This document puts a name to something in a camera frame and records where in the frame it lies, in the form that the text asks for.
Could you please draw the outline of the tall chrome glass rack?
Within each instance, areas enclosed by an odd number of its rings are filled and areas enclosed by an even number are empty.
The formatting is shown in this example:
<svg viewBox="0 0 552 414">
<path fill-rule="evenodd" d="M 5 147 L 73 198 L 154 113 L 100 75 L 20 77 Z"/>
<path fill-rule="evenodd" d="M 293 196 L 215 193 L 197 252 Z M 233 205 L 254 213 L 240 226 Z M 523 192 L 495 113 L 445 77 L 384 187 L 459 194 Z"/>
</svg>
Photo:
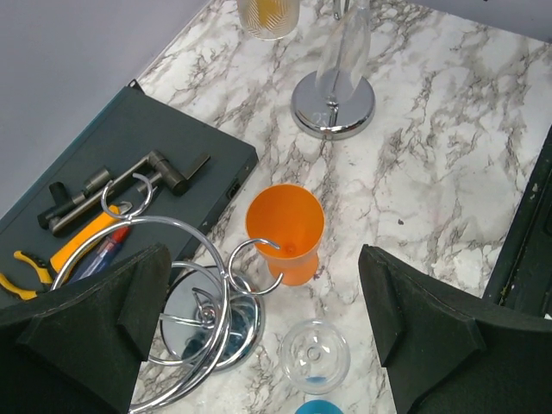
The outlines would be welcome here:
<svg viewBox="0 0 552 414">
<path fill-rule="evenodd" d="M 294 122 L 326 141 L 359 134 L 372 120 L 375 92 L 364 76 L 371 45 L 370 2 L 335 1 L 336 28 L 323 47 L 316 71 L 292 93 Z"/>
</svg>

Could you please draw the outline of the clear wine glass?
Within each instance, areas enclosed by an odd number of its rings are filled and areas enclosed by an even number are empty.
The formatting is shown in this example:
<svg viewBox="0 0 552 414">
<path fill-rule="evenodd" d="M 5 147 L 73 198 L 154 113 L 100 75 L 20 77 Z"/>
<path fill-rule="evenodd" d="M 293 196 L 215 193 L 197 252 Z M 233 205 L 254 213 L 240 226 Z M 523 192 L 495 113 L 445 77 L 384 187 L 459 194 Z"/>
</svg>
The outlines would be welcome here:
<svg viewBox="0 0 552 414">
<path fill-rule="evenodd" d="M 330 106 L 348 101 L 360 83 L 370 49 L 370 17 L 369 1 L 353 1 L 324 45 L 315 87 Z"/>
</svg>

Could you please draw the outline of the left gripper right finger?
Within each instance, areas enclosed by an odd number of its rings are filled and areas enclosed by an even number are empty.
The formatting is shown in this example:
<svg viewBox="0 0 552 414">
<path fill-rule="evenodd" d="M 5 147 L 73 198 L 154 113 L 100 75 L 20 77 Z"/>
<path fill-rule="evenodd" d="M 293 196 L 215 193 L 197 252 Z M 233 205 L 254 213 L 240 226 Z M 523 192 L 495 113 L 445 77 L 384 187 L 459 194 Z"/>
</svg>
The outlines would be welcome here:
<svg viewBox="0 0 552 414">
<path fill-rule="evenodd" d="M 399 413 L 549 413 L 551 322 L 364 245 L 358 260 L 379 362 Z"/>
</svg>

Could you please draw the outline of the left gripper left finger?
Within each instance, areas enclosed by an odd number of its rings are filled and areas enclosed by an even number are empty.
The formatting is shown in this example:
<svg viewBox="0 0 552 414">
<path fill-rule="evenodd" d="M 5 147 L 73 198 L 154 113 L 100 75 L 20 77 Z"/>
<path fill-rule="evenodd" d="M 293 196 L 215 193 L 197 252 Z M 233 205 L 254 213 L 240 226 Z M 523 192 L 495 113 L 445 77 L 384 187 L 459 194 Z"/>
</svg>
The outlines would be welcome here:
<svg viewBox="0 0 552 414">
<path fill-rule="evenodd" d="M 126 413 L 171 273 L 157 243 L 1 311 L 3 413 Z"/>
</svg>

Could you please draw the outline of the clear tumbler glass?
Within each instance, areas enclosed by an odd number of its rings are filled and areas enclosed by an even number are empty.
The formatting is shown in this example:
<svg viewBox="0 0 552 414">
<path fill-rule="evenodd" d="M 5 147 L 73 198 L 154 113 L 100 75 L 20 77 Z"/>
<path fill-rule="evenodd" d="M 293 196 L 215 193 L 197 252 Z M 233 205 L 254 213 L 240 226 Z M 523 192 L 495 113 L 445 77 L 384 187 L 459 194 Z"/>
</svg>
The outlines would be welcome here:
<svg viewBox="0 0 552 414">
<path fill-rule="evenodd" d="M 299 0 L 237 0 L 241 25 L 255 38 L 278 40 L 298 25 Z"/>
</svg>

